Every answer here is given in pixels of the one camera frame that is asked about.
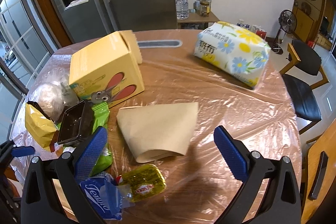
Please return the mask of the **yellow snack wrapper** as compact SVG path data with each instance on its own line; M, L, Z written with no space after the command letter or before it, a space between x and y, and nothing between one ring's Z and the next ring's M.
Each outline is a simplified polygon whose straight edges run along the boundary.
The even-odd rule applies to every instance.
M57 143L59 129L36 102L28 101L26 103L25 127L44 150L56 152L60 148Z

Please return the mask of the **black plastic tray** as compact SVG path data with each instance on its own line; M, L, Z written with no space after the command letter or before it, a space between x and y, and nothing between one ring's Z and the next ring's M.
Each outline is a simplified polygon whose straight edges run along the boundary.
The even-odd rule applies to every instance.
M57 143L77 147L92 134L94 121L95 114L88 101L80 101L68 108L60 125Z

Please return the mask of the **blue tempo tissue wrapper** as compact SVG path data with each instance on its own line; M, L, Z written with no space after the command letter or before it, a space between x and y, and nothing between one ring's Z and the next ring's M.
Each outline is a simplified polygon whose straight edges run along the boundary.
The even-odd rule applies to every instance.
M102 172L80 182L80 188L103 220L122 220L122 210L133 204L127 200L116 180Z

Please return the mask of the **green snack bag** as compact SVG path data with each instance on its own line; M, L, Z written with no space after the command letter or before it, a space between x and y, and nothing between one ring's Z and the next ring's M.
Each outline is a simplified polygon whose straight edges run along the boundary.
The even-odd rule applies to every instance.
M105 102L91 105L94 111L92 134L77 147L72 147L75 149L74 169L75 179L78 182L104 171L113 162L112 153L108 148L107 121L110 114L108 105Z

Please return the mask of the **gold butter packet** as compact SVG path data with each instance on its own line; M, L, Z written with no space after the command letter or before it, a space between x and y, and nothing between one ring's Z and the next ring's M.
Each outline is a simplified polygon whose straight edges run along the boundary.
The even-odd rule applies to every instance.
M118 189L129 202L136 203L162 193L165 178L154 164L145 164L116 177Z

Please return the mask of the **beige paper napkin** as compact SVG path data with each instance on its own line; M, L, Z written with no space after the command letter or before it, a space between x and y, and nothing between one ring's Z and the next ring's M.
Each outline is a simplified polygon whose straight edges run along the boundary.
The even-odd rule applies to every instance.
M197 125L198 103L124 107L117 124L133 157L146 163L184 156Z

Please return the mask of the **black phone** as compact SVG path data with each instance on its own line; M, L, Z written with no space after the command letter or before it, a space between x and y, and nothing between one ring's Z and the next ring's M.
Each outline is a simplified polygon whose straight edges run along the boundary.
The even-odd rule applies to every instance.
M308 196L310 200L316 200L318 198L325 177L328 159L329 157L327 153L325 151L322 151L320 153L319 163L313 181L313 185L311 186L311 190Z

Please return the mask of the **white crumpled plastic bag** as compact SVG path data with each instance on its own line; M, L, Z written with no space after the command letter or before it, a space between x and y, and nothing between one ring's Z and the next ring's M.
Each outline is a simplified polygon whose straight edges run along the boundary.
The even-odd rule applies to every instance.
M70 88L68 76L59 79L48 76L46 82L38 85L29 101L36 102L43 112L53 121L58 121L63 111L79 102L75 92Z

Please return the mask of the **yellow rabbit cardboard box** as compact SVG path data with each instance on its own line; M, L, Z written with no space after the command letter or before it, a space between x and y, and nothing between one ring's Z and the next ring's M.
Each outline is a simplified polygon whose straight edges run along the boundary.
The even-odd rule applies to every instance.
M133 31L116 31L74 53L69 86L81 100L109 107L145 90L142 55Z

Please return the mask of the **black cushioned wooden chair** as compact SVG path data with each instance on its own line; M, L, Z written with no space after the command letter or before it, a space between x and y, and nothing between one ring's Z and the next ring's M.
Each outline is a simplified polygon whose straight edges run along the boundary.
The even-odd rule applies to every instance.
M329 83L329 80L323 70L322 59L313 48L301 40L294 39L288 44L287 50L289 63L280 70L280 75L291 97L296 116L309 121L308 125L299 130L301 135L322 120L322 114L313 91ZM320 74L322 80L310 85L288 74L288 71L293 67L310 76Z

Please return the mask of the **floral tissue pack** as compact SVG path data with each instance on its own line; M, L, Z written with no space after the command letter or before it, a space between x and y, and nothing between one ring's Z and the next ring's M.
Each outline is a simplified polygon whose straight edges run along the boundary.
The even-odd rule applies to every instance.
M227 22L216 22L198 34L194 55L232 75L252 89L269 60L270 46L260 36Z

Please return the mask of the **black standing fan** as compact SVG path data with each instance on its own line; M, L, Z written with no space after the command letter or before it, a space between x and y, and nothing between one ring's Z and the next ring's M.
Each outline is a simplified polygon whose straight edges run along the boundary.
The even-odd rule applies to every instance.
M281 55L283 54L283 50L280 47L280 40L279 40L280 33L285 32L286 34L292 34L297 27L297 18L292 11L283 10L278 18L278 23L280 27L278 29L276 37L272 42L271 50L274 53Z

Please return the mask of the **small wooden side table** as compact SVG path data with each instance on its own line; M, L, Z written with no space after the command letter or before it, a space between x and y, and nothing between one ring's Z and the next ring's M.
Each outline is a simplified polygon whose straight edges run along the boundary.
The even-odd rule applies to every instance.
M211 11L208 17L200 16L197 13L189 13L189 17L187 19L178 19L177 25L178 29L196 29L196 30L204 30L209 27L210 24L218 22L220 19Z

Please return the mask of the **wooden cabinet with mirror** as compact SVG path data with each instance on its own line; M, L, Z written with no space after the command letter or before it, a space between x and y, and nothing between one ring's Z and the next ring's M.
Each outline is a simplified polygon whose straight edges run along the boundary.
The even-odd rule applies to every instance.
M326 0L294 0L298 20L295 35L303 42L314 41L323 19Z

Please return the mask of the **glass jar with lid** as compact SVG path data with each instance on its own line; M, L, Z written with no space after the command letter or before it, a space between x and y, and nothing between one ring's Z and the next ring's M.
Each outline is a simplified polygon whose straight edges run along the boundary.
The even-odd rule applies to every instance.
M213 0L198 0L198 14L202 17L209 17L211 12L211 4Z

